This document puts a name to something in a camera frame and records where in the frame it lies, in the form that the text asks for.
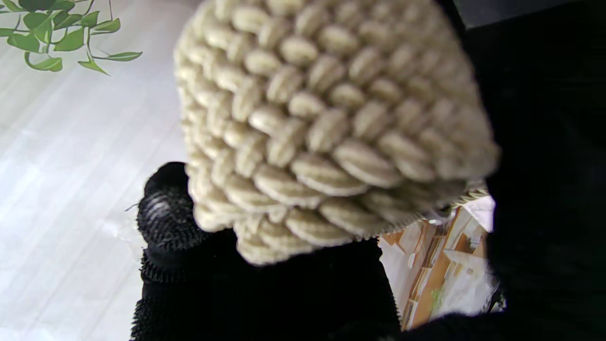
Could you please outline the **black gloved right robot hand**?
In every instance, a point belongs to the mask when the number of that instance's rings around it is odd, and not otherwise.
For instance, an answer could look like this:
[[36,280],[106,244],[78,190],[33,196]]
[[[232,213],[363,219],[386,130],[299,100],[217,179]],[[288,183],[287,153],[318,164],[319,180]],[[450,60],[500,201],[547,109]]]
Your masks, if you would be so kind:
[[402,332],[375,239],[249,265],[194,223],[182,162],[145,184],[133,341],[603,341],[605,2],[484,26],[453,19],[502,150],[487,259],[506,309]]

